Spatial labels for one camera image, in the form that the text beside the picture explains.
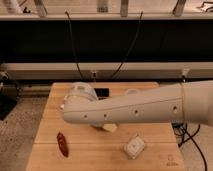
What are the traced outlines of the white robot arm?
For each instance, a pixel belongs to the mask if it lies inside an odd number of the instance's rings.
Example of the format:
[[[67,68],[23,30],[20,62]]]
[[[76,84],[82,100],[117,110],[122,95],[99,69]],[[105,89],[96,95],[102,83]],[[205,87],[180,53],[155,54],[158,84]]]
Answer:
[[[75,82],[63,104],[72,124],[176,123],[213,126],[213,81],[186,82],[99,100],[88,83]]]

